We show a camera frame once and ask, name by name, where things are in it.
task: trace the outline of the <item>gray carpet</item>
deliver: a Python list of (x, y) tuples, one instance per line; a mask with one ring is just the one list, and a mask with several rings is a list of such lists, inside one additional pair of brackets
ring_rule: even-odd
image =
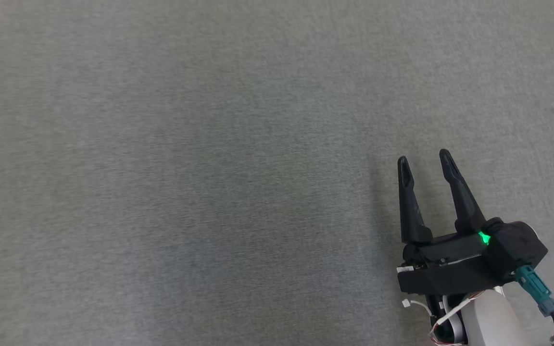
[(0, 346), (430, 345), (443, 147), (554, 290), (554, 1), (0, 0)]

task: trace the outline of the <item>cable connector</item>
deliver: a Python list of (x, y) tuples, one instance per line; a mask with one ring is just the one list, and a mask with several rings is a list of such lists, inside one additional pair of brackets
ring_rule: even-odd
[(515, 271), (515, 280), (536, 301), (538, 309), (544, 317), (549, 317), (554, 313), (554, 299), (550, 297), (551, 291), (530, 265), (519, 267)]

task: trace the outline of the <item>gray background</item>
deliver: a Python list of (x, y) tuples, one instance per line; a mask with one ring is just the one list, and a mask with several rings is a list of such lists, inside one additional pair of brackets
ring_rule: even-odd
[(0, 0), (0, 345), (429, 345), (442, 147), (554, 290), (554, 1)]

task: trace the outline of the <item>green led indicator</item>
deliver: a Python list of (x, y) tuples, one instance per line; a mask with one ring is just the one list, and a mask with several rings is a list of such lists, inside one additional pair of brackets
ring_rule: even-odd
[(478, 234), (480, 235), (480, 238), (482, 239), (483, 243), (488, 245), (489, 244), (489, 239), (491, 238), (490, 236), (484, 234), (482, 231), (479, 231)]

